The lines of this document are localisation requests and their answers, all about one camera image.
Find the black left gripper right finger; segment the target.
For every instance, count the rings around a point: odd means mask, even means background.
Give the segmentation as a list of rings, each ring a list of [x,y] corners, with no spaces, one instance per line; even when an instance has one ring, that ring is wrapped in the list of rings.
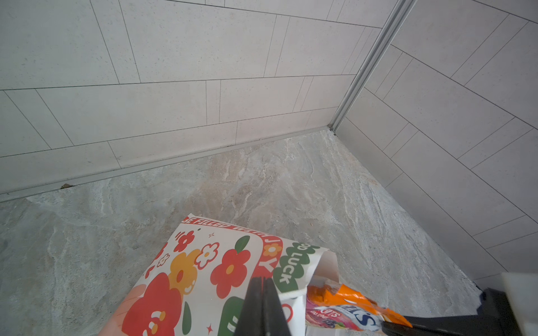
[[[263,335],[291,336],[277,288],[271,278],[263,280]]]

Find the orange Fox's candy packet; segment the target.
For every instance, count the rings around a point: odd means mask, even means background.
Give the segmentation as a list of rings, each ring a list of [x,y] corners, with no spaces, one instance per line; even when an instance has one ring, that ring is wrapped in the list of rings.
[[[309,326],[357,332],[381,333],[384,322],[412,326],[402,315],[334,281],[308,286],[305,318]]]

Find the white floral paper bag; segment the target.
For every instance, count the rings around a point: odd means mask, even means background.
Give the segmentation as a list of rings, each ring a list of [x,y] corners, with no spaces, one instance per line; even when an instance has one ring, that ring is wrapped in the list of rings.
[[[255,277],[274,281],[293,335],[305,334],[315,276],[338,281],[336,254],[209,218],[187,216],[144,271],[103,335],[232,335]]]

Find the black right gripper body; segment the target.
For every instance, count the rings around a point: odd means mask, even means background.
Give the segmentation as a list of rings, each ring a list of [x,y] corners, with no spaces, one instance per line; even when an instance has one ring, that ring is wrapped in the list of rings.
[[[503,335],[522,336],[505,292],[486,288],[482,291],[479,298],[481,301],[481,305],[477,309],[479,315],[495,318]]]

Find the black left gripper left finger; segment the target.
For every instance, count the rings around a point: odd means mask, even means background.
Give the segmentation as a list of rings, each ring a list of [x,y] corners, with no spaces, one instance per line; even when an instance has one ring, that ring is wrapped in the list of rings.
[[[234,336],[263,335],[263,279],[249,282]]]

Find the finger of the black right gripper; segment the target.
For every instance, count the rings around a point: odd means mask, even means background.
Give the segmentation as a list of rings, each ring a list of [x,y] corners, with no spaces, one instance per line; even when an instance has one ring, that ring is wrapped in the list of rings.
[[[439,318],[406,317],[410,326],[382,322],[386,335],[483,335],[483,326],[477,316],[450,316]]]

